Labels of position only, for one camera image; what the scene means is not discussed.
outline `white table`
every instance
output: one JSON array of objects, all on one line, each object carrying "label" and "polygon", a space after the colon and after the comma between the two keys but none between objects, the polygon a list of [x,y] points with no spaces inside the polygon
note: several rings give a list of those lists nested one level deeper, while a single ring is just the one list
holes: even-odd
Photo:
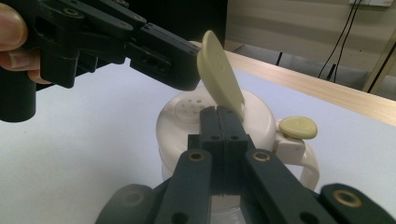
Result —
[{"label": "white table", "polygon": [[[236,71],[277,119],[314,119],[319,185],[360,189],[396,217],[396,127]],[[0,121],[0,223],[94,223],[112,194],[162,182],[156,118],[178,94],[125,65],[77,78],[71,90],[37,94],[37,112],[18,124]]]}]

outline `human hand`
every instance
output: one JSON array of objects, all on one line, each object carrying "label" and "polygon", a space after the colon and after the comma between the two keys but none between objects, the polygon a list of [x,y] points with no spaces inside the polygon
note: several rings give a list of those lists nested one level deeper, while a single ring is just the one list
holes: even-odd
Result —
[{"label": "human hand", "polygon": [[49,84],[40,77],[39,49],[20,49],[27,36],[27,26],[21,15],[0,3],[0,66],[10,71],[28,71],[34,82]]}]

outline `cream flip-up lid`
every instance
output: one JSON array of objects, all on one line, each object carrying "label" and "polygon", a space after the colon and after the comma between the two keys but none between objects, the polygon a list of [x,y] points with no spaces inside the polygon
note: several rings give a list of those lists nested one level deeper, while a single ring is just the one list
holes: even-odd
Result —
[{"label": "cream flip-up lid", "polygon": [[199,75],[216,104],[231,108],[243,121],[244,96],[224,49],[212,31],[205,33],[197,64]]}]

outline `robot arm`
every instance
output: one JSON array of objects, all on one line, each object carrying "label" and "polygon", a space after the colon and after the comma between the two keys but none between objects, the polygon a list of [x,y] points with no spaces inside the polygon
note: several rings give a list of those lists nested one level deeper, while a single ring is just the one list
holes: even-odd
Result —
[{"label": "robot arm", "polygon": [[[199,48],[147,23],[123,0],[5,0],[27,22],[25,49],[41,49],[41,76],[72,88],[75,76],[101,65],[124,63],[173,88],[190,91],[200,78]],[[0,68],[0,119],[19,122],[35,114],[35,83]]]}]

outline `white tabletop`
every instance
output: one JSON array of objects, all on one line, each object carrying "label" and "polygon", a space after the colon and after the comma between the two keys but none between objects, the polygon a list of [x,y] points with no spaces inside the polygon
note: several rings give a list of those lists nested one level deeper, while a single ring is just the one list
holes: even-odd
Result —
[{"label": "white tabletop", "polygon": [[[396,217],[396,127],[236,71],[276,119],[308,116],[319,186],[360,189]],[[162,182],[156,119],[179,91],[125,65],[78,77],[71,90],[37,93],[36,115],[0,121],[0,223],[94,223],[111,195],[131,184]]]}]

